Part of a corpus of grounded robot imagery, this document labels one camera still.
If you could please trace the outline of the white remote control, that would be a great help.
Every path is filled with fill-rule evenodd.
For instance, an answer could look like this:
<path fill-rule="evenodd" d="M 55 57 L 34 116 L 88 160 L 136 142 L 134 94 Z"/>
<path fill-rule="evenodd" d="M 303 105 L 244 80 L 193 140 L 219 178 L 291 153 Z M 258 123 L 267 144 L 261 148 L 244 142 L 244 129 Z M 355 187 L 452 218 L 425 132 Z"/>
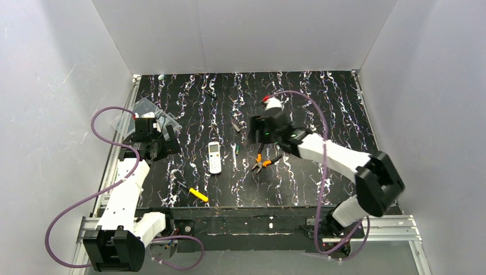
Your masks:
<path fill-rule="evenodd" d="M 219 142 L 210 142 L 208 144 L 209 153 L 209 172 L 219 174 L 222 171 L 220 144 Z"/>

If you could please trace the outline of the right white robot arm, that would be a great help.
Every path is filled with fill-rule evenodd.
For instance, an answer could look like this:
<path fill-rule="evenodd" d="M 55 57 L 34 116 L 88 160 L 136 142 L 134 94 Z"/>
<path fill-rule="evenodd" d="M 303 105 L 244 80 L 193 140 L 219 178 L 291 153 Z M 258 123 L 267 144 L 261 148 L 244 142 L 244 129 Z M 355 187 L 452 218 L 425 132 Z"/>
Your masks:
<path fill-rule="evenodd" d="M 249 123 L 251 143 L 277 143 L 286 153 L 319 162 L 355 183 L 356 193 L 330 211 L 320 232 L 339 235 L 366 216 L 381 217 L 404 191 L 405 184 L 388 154 L 358 152 L 323 139 L 303 127 L 296 128 L 280 108 L 273 107 Z"/>

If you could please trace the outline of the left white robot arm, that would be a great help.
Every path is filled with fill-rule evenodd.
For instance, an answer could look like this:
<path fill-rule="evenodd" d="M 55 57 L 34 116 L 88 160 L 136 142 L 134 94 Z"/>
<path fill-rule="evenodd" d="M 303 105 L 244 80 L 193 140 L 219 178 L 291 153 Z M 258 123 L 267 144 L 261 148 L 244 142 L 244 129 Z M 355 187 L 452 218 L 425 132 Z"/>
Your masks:
<path fill-rule="evenodd" d="M 146 211 L 135 220 L 143 183 L 153 162 L 180 152 L 172 125 L 162 128 L 153 112 L 135 116 L 135 130 L 119 152 L 116 180 L 106 208 L 94 230 L 83 237 L 97 272 L 138 272 L 146 247 L 166 228 L 166 210 Z"/>

